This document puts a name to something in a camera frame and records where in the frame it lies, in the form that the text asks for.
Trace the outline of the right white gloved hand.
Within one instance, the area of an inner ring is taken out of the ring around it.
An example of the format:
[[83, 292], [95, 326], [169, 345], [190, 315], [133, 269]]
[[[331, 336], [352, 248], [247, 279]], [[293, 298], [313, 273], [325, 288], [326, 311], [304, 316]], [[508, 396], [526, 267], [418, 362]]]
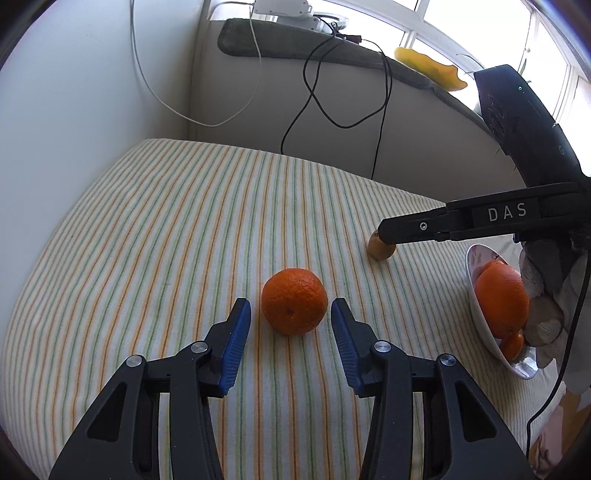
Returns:
[[588, 254], [569, 240], [522, 247], [521, 278], [530, 297], [525, 339], [536, 348], [540, 368], [565, 367], [567, 389], [581, 394], [590, 387], [590, 292], [582, 290]]

